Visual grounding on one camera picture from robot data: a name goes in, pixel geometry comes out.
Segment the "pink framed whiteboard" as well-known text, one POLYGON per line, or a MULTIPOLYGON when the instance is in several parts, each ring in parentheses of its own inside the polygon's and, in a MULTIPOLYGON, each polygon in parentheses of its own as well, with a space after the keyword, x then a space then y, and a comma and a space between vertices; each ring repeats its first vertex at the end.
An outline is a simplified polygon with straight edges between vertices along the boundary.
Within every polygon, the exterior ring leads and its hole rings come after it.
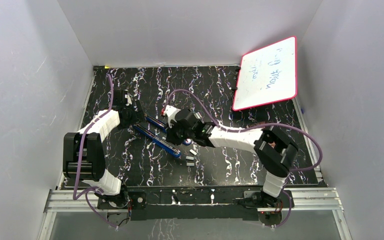
POLYGON ((297 94, 297 37, 290 36, 242 56, 232 110, 291 100, 297 94))

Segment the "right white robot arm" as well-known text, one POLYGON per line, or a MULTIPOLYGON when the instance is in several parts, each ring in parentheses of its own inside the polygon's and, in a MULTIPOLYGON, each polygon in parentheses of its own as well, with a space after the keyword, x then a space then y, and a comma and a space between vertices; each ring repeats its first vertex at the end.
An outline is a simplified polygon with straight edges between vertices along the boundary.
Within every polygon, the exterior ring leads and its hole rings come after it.
POLYGON ((203 121, 199 113, 170 105, 162 110, 162 115, 168 121, 166 140, 174 145, 190 139, 201 147, 235 148, 257 155, 267 171, 262 202, 275 207, 281 201, 281 190, 299 150, 278 127, 248 129, 216 125, 203 121))

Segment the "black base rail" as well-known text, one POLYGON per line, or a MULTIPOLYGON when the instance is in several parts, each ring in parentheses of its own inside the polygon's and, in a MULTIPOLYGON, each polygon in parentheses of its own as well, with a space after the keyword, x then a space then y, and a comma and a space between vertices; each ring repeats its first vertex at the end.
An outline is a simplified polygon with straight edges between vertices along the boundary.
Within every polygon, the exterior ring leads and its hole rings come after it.
POLYGON ((97 208, 130 210, 131 220, 242 219, 279 223, 295 207, 291 191, 278 198, 263 195, 261 185, 128 186, 121 191, 120 207, 99 198, 97 208))

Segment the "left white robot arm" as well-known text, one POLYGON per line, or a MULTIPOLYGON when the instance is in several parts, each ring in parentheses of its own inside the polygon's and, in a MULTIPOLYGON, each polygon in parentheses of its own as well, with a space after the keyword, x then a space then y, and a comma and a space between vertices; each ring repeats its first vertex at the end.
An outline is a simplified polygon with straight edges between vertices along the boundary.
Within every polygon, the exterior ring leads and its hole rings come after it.
POLYGON ((106 169, 103 141, 112 130, 128 129, 143 122, 144 112, 139 100, 123 89, 116 89, 111 109, 104 109, 77 132, 63 138, 62 171, 67 179, 82 181, 110 196, 117 208, 129 203, 129 194, 122 190, 122 181, 106 169))

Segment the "blue stapler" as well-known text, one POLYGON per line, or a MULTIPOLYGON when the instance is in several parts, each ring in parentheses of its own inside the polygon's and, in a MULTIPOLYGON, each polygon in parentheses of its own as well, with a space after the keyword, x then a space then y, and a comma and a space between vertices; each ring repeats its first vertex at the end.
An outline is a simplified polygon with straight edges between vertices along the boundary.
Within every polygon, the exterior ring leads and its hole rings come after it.
POLYGON ((137 130, 139 133, 151 139, 153 143, 158 145, 160 148, 165 150, 167 153, 169 153, 173 157, 179 158, 181 156, 181 151, 178 148, 176 148, 173 144, 167 142, 161 137, 158 137, 155 133, 145 129, 140 124, 133 125, 133 128, 137 130))
MULTIPOLYGON (((155 117, 152 117, 147 113, 144 113, 144 117, 149 123, 151 123, 154 126, 156 126, 157 128, 159 128, 163 133, 165 133, 165 134, 167 133, 167 129, 169 126, 167 123, 164 123, 163 121, 156 119, 155 117)), ((192 143, 191 139, 186 139, 183 141, 182 144, 185 146, 189 146, 191 143, 192 143)))

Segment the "small white staple strip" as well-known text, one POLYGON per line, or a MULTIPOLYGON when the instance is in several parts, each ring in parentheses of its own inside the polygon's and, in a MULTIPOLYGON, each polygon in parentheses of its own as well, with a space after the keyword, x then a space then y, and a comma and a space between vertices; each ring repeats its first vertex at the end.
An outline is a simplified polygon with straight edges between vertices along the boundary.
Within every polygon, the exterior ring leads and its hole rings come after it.
POLYGON ((196 156, 196 155, 198 154, 198 153, 197 153, 196 151, 194 151, 193 149, 190 149, 189 152, 190 152, 191 154, 193 154, 194 156, 196 156))

